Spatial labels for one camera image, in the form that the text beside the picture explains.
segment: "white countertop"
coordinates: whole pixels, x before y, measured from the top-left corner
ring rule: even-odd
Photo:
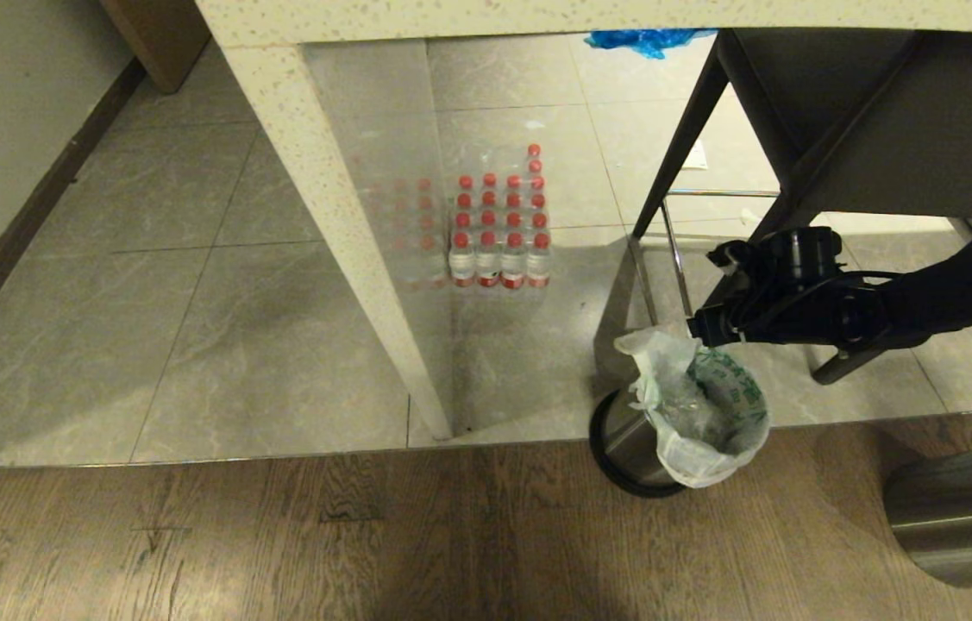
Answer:
[[[972,32],[966,0],[198,0],[222,47],[604,28],[849,27]]]

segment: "floor tile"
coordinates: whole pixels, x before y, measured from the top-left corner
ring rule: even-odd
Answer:
[[[582,437],[589,414],[634,380],[612,348],[649,325],[626,235],[616,227],[558,229],[544,290],[455,292],[455,428],[445,444]],[[433,445],[411,417],[411,447]]]
[[[129,459],[206,252],[19,264],[0,292],[0,465]]]
[[[569,36],[585,99],[591,104],[688,99],[715,36],[664,50],[666,59],[647,59],[627,47],[596,50],[588,34]]]
[[[214,248],[134,461],[402,448],[407,405],[322,242]]]
[[[162,94],[151,79],[144,79],[115,119],[114,127],[144,129],[254,121],[256,115],[233,78],[225,55],[210,41],[178,93]]]
[[[583,104],[568,35],[428,41],[436,110]]]
[[[643,211],[643,202],[685,109],[683,101],[589,106],[624,224],[634,223]],[[699,140],[709,169],[682,170],[674,188],[779,189],[762,145],[734,96],[725,93],[719,99]],[[769,199],[681,197],[671,201],[671,212],[675,221],[739,217],[742,209],[764,216],[772,203]]]
[[[255,244],[321,239],[317,223],[285,172],[267,135],[260,132],[237,182],[216,243]]]
[[[816,224],[828,222],[822,216]],[[675,228],[690,300],[696,308],[707,299],[721,276],[704,253],[724,241],[743,239],[753,225],[744,227],[738,220],[730,220],[682,223]],[[839,260],[850,264],[850,270],[857,268],[851,255],[840,255]],[[674,327],[674,333],[685,335],[687,327],[674,277],[674,259],[663,239],[643,238],[643,264],[659,323],[668,323]],[[810,371],[827,361],[834,348],[746,342],[732,343],[724,349],[749,369],[762,387],[774,424],[869,420],[944,411],[919,362],[908,350],[884,354],[836,384],[821,386],[812,380]]]
[[[865,270],[912,272],[948,259],[963,247],[962,237],[943,217],[829,217]],[[972,410],[972,327],[934,335],[914,351],[947,408]]]
[[[439,113],[443,168],[454,180],[481,169],[481,158],[502,178],[530,142],[543,148],[543,176],[552,227],[619,224],[593,124],[584,105]]]
[[[207,247],[254,135],[254,123],[107,134],[29,252]]]

